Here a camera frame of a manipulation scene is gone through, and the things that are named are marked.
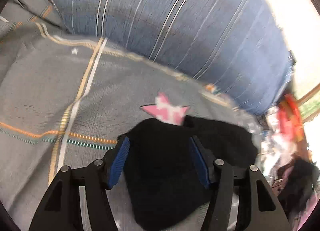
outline orange stitching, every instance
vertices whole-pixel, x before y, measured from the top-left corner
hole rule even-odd
[[[23,135],[26,135],[26,136],[29,136],[29,137],[33,137],[33,138],[41,138],[41,137],[43,137],[43,136],[45,136],[47,134],[63,133],[63,132],[51,130],[51,131],[44,132],[42,134],[36,134],[36,133],[32,133],[32,132],[27,132],[27,131],[21,130],[19,128],[10,126],[10,125],[2,123],[2,122],[0,122],[0,126],[5,127],[5,128],[7,128],[9,130],[18,132],[18,133],[23,134]],[[88,136],[88,135],[81,135],[79,133],[74,133],[74,132],[70,132],[69,136],[70,137],[76,137],[76,138],[79,138],[79,139],[89,139],[89,140],[92,140],[92,141],[95,141],[95,142],[98,142],[98,143],[102,143],[102,144],[108,144],[108,143],[116,144],[117,143],[116,140],[108,140],[108,139],[97,138],[97,137],[92,137],[92,136]]]
[[[14,26],[14,30],[17,29],[18,27],[20,27],[21,25],[23,25],[22,22],[18,22],[15,26]]]
[[[52,11],[52,5],[48,7],[48,9],[41,15],[42,18],[45,18]]]
[[[38,17],[37,16],[34,16],[32,19],[30,19],[30,22],[34,22],[34,21],[36,21],[38,19]]]
[[[42,136],[47,135],[47,134],[57,134],[58,133],[58,131],[51,130],[51,131],[47,131],[42,134],[35,134],[35,133],[27,132],[27,131],[21,130],[19,128],[16,128],[16,127],[13,127],[8,124],[1,123],[1,122],[0,122],[0,126],[6,127],[12,131],[15,131],[15,132],[18,132],[18,133],[21,133],[21,134],[24,134],[24,135],[27,135],[27,136],[30,136],[33,138],[41,138]]]

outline metal screw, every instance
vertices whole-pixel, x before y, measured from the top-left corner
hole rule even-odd
[[[103,163],[103,160],[102,159],[96,159],[95,161],[94,161],[94,164],[96,165],[96,166],[100,166],[100,165],[102,165],[102,163]]]
[[[220,158],[216,159],[215,163],[219,166],[222,166],[224,164],[224,161]]]
[[[64,165],[64,166],[62,166],[61,167],[61,169],[60,169],[62,172],[66,172],[66,171],[68,171],[69,170],[69,166],[67,166],[67,165]]]
[[[252,171],[257,171],[258,170],[258,167],[256,165],[250,165],[250,169]]]

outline blue gripper pad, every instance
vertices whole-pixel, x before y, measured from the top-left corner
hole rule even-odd
[[[112,188],[119,181],[125,160],[127,159],[127,156],[129,153],[129,149],[130,149],[130,141],[129,141],[129,138],[126,137],[118,151],[118,154],[116,155],[110,167],[109,181],[108,181],[108,186],[110,188]]]
[[[209,169],[192,137],[189,139],[189,152],[200,183],[208,189],[210,186]]]

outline gray blanket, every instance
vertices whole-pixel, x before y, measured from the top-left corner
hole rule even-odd
[[[159,96],[174,108],[189,106],[187,114],[241,125],[260,146],[255,117],[227,96],[108,38],[64,33],[47,0],[18,1],[28,2],[28,10],[12,0],[1,16],[14,7],[16,20],[0,21],[0,200],[22,231],[62,165],[77,168],[102,158],[119,134],[152,116],[140,107],[161,105]],[[142,230],[123,177],[108,198],[119,230]],[[200,230],[207,206],[168,230]],[[81,207],[90,230],[83,189]]]

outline green stitching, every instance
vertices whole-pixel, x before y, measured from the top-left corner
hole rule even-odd
[[[91,149],[110,150],[114,148],[113,146],[105,146],[105,145],[93,144],[88,142],[79,142],[79,141],[74,141],[72,139],[67,139],[67,143],[73,144],[76,146],[81,146],[81,147],[89,147]]]
[[[10,137],[13,137],[19,141],[24,141],[26,143],[29,143],[29,144],[32,144],[32,145],[36,145],[40,142],[47,142],[47,143],[55,143],[57,141],[56,138],[48,138],[48,137],[45,137],[45,138],[42,138],[40,139],[39,141],[37,140],[30,140],[28,138],[22,138],[18,135],[15,135],[15,134],[12,134],[2,128],[0,128],[0,132],[10,136]],[[93,143],[88,143],[88,142],[79,142],[79,141],[74,141],[74,140],[71,140],[71,139],[67,139],[67,143],[70,143],[70,144],[73,144],[73,145],[76,145],[76,146],[82,146],[82,147],[89,147],[91,149],[101,149],[101,150],[110,150],[110,149],[113,149],[114,147],[113,146],[105,146],[105,145],[99,145],[99,144],[93,144]]]

